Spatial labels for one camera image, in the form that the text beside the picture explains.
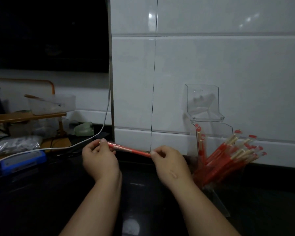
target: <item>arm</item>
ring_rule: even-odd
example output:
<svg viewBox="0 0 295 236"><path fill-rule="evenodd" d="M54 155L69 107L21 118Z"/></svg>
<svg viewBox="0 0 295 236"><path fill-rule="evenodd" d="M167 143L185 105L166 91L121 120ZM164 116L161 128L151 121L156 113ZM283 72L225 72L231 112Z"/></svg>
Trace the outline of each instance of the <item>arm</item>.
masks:
<svg viewBox="0 0 295 236"><path fill-rule="evenodd" d="M107 141L99 139L83 148L83 165L95 185L64 227L60 236L111 235L117 218L122 175Z"/></svg>
<svg viewBox="0 0 295 236"><path fill-rule="evenodd" d="M158 177L181 208L189 235L240 235L194 184L188 165L177 150L161 146L151 152L151 157Z"/></svg>

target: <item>plastic bag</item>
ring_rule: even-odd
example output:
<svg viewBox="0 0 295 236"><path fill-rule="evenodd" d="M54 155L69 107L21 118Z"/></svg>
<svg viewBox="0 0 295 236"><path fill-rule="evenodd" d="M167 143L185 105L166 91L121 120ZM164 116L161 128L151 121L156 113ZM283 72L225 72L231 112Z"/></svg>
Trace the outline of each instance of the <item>plastic bag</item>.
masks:
<svg viewBox="0 0 295 236"><path fill-rule="evenodd" d="M42 137L26 136L20 138L4 138L0 140L0 155L14 154L40 148Z"/></svg>

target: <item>white wall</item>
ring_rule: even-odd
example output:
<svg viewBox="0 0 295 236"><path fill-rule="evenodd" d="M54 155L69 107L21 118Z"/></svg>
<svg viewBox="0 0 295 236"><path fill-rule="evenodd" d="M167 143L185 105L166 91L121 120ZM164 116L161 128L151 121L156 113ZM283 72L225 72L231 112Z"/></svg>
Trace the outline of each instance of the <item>white wall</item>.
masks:
<svg viewBox="0 0 295 236"><path fill-rule="evenodd" d="M295 0L111 6L116 142L143 150L167 144L186 154L183 85L212 84L224 123L262 140L268 155L258 162L295 167Z"/></svg>
<svg viewBox="0 0 295 236"><path fill-rule="evenodd" d="M76 110L68 112L69 119L102 124L108 103L108 74L87 72L58 72L0 69L0 78L44 79L55 85L55 93L76 95ZM51 94L49 84L0 81L0 98L8 102L11 112L29 109L24 94ZM106 124L111 124L108 109Z"/></svg>

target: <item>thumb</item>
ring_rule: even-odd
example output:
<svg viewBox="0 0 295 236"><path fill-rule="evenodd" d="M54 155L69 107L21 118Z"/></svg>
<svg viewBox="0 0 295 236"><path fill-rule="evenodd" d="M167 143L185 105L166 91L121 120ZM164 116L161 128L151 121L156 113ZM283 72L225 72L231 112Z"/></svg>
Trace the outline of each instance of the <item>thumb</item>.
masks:
<svg viewBox="0 0 295 236"><path fill-rule="evenodd" d="M99 148L99 152L110 151L108 143L106 139L101 139L101 147Z"/></svg>
<svg viewBox="0 0 295 236"><path fill-rule="evenodd" d="M151 151L150 154L154 164L157 164L162 159L162 157L155 151Z"/></svg>

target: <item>hand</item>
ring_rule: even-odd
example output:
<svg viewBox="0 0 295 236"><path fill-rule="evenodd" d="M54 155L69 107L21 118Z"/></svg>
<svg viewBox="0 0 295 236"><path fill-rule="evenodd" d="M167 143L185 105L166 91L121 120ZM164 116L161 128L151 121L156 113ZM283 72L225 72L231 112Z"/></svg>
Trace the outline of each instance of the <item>hand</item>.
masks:
<svg viewBox="0 0 295 236"><path fill-rule="evenodd" d="M188 165L179 151L169 146L160 146L150 154L159 179L171 191L180 183L193 183Z"/></svg>
<svg viewBox="0 0 295 236"><path fill-rule="evenodd" d="M83 166L95 181L106 177L118 177L121 172L115 154L116 151L109 148L105 139L97 139L83 148Z"/></svg>

